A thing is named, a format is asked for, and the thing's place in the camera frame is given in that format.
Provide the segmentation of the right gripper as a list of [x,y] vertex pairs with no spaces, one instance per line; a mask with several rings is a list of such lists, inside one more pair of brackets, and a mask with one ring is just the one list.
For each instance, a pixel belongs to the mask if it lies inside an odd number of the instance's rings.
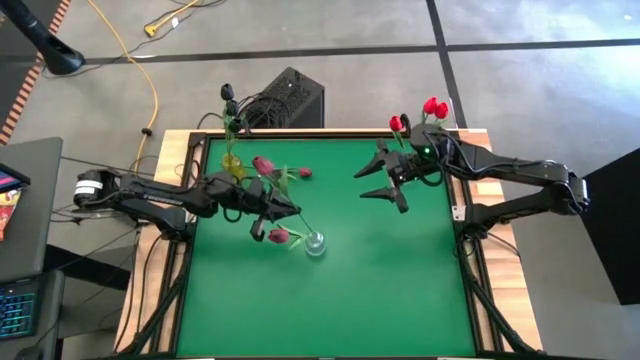
[[[419,180],[428,187],[437,187],[444,181],[439,141],[448,135],[448,132],[438,125],[429,125],[428,129],[423,132],[427,145],[419,150],[413,149],[411,152],[406,152],[407,146],[400,131],[392,131],[392,135],[401,146],[402,151],[397,154],[396,164],[387,167],[391,187],[371,190],[362,193],[360,197],[387,200],[395,204],[400,213],[406,213],[408,203],[404,194],[399,190],[402,184]],[[376,140],[376,148],[373,158],[356,173],[356,176],[367,176],[383,168],[389,149],[383,139]]]

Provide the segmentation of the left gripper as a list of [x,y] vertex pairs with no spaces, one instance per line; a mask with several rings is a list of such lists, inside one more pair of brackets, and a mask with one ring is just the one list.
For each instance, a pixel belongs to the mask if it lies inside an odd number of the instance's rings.
[[202,178],[207,194],[225,209],[237,210],[245,214],[254,214],[258,218],[253,222],[250,235],[255,241],[265,237],[264,223],[269,220],[296,216],[301,209],[285,198],[270,198],[260,178],[251,177],[249,185],[243,187],[228,172],[218,172]]

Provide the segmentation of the maroon artificial tulip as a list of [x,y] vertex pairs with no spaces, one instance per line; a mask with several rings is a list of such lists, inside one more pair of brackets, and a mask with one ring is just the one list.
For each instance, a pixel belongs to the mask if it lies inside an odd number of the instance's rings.
[[[288,179],[287,177],[282,177],[282,178],[277,178],[274,174],[273,171],[276,169],[275,165],[268,160],[267,158],[263,157],[263,156],[256,156],[254,157],[254,159],[252,160],[252,164],[254,169],[256,170],[256,172],[258,173],[258,175],[263,178],[268,180],[268,182],[270,183],[271,186],[271,192],[269,193],[271,198],[275,198],[275,195],[278,195],[280,198],[285,198],[287,200],[289,200],[290,202],[293,202],[293,200],[291,199],[291,197],[289,196],[288,193]],[[313,232],[313,229],[310,227],[310,225],[306,222],[306,220],[303,218],[301,211],[298,214],[299,218],[303,221],[303,223],[305,224],[305,226],[307,227],[307,233],[311,233]],[[253,225],[252,225],[252,229],[251,229],[251,234],[254,237],[254,240],[256,241],[263,241],[264,239],[264,222],[265,220],[268,220],[266,215],[260,215],[258,217],[257,220],[254,221]]]
[[278,225],[268,234],[268,239],[276,244],[287,245],[289,250],[303,244],[310,238],[310,233],[302,233],[282,225]]
[[277,178],[287,177],[290,179],[298,179],[298,178],[310,178],[313,175],[313,172],[310,168],[276,168],[273,171],[273,174]]

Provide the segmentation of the ribbed clear glass vase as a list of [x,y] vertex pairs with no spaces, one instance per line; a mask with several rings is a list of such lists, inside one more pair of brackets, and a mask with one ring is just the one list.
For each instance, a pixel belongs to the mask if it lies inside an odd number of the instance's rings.
[[322,233],[311,232],[305,239],[305,250],[309,256],[322,256],[326,248],[326,239]]

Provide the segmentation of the yellow glass vase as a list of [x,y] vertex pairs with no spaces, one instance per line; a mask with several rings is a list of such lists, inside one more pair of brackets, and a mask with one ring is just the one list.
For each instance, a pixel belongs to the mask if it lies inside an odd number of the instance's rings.
[[246,168],[242,160],[235,154],[225,153],[222,157],[223,169],[230,173],[236,183],[247,177]]

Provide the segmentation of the black computer case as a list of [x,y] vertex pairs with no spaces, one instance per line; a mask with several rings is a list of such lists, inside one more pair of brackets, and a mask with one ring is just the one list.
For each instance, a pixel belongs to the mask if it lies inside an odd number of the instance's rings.
[[287,67],[241,108],[252,129],[316,129],[325,127],[325,87]]

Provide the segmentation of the green table mat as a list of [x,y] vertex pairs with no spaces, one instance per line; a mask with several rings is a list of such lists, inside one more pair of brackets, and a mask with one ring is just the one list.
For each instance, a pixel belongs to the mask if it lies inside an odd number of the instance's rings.
[[403,187],[409,209],[367,197],[387,184],[360,177],[370,139],[253,140],[244,161],[308,167],[289,192],[301,208],[287,228],[315,230],[309,256],[250,236],[231,213],[197,226],[181,317],[180,356],[467,356],[474,340],[444,186]]

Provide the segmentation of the black partition panel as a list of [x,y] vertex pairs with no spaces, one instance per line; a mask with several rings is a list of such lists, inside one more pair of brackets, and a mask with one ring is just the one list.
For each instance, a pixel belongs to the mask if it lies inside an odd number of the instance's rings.
[[619,303],[640,304],[640,148],[585,180],[590,205],[582,222]]

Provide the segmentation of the grey side desk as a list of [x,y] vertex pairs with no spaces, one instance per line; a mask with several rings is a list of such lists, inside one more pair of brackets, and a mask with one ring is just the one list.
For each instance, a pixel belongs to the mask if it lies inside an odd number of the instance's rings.
[[65,276],[60,271],[46,273],[44,260],[62,146],[61,138],[52,137],[0,148],[0,163],[31,180],[0,242],[0,288],[27,280],[40,286],[35,333],[0,340],[0,360],[14,360],[20,350],[31,346],[39,348],[39,360],[55,360]]

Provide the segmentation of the black stand pole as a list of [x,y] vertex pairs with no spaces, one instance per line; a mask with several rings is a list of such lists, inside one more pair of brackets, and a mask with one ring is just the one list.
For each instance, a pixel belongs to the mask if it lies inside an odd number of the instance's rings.
[[84,56],[53,35],[22,0],[0,0],[0,10],[36,47],[53,75],[69,75],[85,65]]

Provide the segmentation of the dark tablet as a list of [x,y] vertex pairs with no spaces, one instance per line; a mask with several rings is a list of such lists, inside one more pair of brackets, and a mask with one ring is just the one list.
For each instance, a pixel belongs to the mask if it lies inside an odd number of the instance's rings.
[[28,176],[0,163],[0,193],[21,189],[30,184],[31,179]]

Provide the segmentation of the colourful packet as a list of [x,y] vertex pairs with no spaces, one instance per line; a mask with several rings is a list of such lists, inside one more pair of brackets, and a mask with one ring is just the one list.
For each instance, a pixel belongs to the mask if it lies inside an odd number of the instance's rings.
[[14,189],[0,194],[0,242],[5,239],[11,217],[19,203],[21,189]]

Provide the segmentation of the backlit keyboard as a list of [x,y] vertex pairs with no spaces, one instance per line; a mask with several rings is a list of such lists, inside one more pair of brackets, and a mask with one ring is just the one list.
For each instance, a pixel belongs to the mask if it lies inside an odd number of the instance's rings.
[[35,279],[0,284],[0,341],[35,333],[39,290],[39,282]]

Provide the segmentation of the black mat with orange stripes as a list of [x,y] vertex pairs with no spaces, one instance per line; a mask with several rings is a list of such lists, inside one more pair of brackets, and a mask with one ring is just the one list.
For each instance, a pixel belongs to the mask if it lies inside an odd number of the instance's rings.
[[[71,5],[71,0],[23,1],[52,35]],[[14,134],[43,65],[41,53],[0,11],[0,146]]]

